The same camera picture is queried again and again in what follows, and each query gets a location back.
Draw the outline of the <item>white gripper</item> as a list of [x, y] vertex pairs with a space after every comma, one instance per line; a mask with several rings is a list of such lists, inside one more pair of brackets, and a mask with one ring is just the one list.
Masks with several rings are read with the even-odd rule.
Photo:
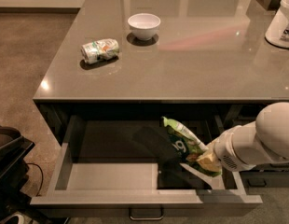
[[220, 172], [222, 166], [231, 172], [248, 171], [254, 168], [246, 164], [236, 154], [233, 136], [240, 126], [235, 126], [221, 133], [207, 145], [210, 149], [197, 158], [201, 168], [211, 172]]

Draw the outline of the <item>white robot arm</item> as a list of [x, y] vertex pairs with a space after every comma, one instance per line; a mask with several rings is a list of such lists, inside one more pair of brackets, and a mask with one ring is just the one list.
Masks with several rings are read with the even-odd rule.
[[289, 162], [289, 103], [266, 106], [254, 122], [224, 131], [208, 147], [197, 159], [207, 171], [224, 167], [238, 172]]

